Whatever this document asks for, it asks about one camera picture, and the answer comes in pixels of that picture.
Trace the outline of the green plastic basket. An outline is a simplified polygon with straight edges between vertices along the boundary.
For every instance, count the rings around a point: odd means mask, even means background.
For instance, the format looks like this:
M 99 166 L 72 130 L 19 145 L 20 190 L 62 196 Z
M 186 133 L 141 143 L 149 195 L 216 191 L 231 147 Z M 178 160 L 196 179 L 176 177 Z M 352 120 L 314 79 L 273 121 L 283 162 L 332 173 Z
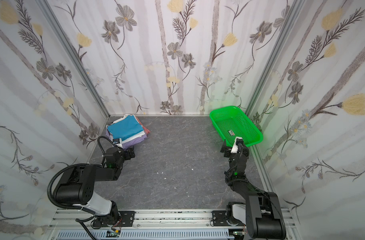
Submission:
M 263 141 L 263 134 L 247 115 L 238 107 L 228 106 L 210 112 L 209 117 L 221 139 L 232 147 L 236 137 L 242 137 L 246 147 Z

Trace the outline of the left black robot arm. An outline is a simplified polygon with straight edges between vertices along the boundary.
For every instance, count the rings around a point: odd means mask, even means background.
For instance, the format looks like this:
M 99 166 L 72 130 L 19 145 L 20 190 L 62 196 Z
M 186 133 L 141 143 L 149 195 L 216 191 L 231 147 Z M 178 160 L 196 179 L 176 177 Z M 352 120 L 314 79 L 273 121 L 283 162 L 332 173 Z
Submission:
M 134 147 L 127 150 L 109 148 L 104 163 L 74 164 L 60 170 L 50 180 L 47 197 L 56 207 L 81 210 L 92 215 L 94 228 L 116 226 L 122 223 L 122 214 L 117 204 L 94 190 L 95 182 L 117 181 L 125 161 L 135 157 Z

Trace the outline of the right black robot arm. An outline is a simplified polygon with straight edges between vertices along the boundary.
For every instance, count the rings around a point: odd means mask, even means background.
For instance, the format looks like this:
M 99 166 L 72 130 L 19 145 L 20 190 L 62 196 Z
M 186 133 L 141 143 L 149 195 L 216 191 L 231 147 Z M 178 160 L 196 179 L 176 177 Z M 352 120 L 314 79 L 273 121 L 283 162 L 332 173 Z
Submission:
M 286 227 L 277 194 L 259 189 L 245 175 L 249 150 L 243 139 L 235 138 L 231 147 L 224 142 L 220 151 L 229 162 L 225 183 L 244 198 L 244 203 L 227 205 L 228 221 L 242 222 L 251 239 L 284 240 Z

